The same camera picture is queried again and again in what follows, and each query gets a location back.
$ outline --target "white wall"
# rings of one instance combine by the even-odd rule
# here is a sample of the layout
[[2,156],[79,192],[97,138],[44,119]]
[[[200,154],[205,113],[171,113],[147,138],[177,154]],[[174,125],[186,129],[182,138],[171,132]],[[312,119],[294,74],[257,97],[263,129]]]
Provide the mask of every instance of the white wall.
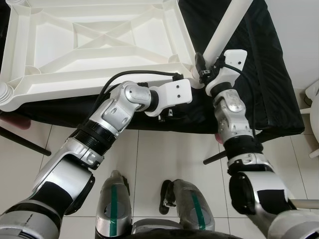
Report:
[[294,88],[319,79],[319,0],[265,0]]

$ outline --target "white chair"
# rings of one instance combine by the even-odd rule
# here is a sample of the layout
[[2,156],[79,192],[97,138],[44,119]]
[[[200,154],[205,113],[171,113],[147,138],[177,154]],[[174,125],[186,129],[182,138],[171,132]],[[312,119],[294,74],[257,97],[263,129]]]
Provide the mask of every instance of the white chair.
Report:
[[[300,110],[301,114],[310,114],[310,124],[316,140],[319,142],[319,81],[306,89],[306,95],[313,101],[310,108]],[[310,158],[319,156],[319,149],[309,154]]]

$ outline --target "black table leg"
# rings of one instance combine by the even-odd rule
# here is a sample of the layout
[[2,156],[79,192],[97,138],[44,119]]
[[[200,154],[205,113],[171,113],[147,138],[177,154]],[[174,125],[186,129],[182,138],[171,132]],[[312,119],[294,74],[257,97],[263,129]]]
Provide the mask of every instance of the black table leg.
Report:
[[218,154],[215,154],[214,156],[204,160],[203,163],[206,165],[206,164],[215,162],[215,161],[217,161],[217,160],[219,160],[219,159],[221,159],[223,157],[226,157],[226,151],[222,151],[222,152],[220,152]]
[[18,144],[21,144],[29,149],[32,149],[32,150],[37,151],[39,153],[42,153],[45,156],[51,155],[51,152],[46,150],[45,148],[42,148],[42,147],[26,140],[25,138],[20,137],[19,135],[16,135],[16,134],[10,132],[9,130],[6,130],[5,128],[0,127],[0,135],[18,143]]

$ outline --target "green stripe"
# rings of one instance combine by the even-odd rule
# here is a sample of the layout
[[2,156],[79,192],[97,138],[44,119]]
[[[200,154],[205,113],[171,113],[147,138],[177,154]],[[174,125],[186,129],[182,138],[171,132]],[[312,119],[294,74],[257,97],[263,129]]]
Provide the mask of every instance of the green stripe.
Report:
[[195,193],[191,193],[191,196],[193,198],[193,202],[194,202],[194,206],[195,206],[195,210],[196,210],[196,214],[197,214],[197,220],[198,220],[198,224],[199,224],[199,229],[200,230],[205,230],[205,219],[203,216],[203,212],[201,211],[201,207],[200,207],[200,203],[198,201],[197,196],[195,195]]
[[118,195],[117,195],[116,185],[112,185],[110,237],[115,237],[117,235],[117,220],[118,220]]

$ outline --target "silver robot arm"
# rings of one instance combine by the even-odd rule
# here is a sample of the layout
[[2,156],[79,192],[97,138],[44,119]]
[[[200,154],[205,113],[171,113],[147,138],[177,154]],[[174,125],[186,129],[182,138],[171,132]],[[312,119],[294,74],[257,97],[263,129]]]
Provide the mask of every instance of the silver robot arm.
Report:
[[155,117],[191,100],[187,79],[150,88],[121,83],[39,172],[32,195],[0,216],[0,239],[57,239],[63,216],[80,209],[94,185],[89,169],[99,167],[133,114]]
[[262,153],[245,117],[246,107],[232,89],[239,73],[225,64],[243,68],[246,51],[228,50],[211,69],[196,56],[196,67],[206,93],[213,97],[218,132],[228,157],[232,205],[246,214],[268,239],[319,238],[317,215],[296,210],[280,177]]

